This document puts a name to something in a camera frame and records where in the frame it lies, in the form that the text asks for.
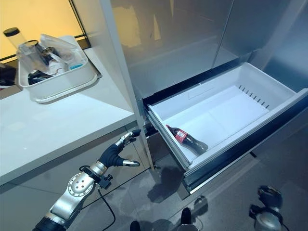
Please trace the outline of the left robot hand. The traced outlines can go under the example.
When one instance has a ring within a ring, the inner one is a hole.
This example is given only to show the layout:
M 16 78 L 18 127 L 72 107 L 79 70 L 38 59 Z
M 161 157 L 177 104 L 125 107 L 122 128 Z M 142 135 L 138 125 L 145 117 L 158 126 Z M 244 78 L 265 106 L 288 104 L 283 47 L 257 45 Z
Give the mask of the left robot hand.
M 140 129 L 136 129 L 130 131 L 120 137 L 114 144 L 109 146 L 98 159 L 100 163 L 102 163 L 105 167 L 109 168 L 111 166 L 120 167 L 139 167 L 140 163 L 134 160 L 124 159 L 119 156 L 119 154 L 123 151 L 124 147 L 128 144 L 136 141 L 136 137 L 138 137 L 141 133 Z

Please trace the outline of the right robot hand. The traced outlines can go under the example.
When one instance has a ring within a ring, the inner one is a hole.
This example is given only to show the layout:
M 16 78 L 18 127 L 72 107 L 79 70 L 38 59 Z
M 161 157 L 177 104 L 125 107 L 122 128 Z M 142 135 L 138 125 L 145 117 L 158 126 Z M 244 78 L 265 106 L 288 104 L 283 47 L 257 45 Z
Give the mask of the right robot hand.
M 276 197 L 278 195 L 278 191 L 268 185 L 261 185 L 258 188 L 257 194 L 259 198 L 261 197 Z

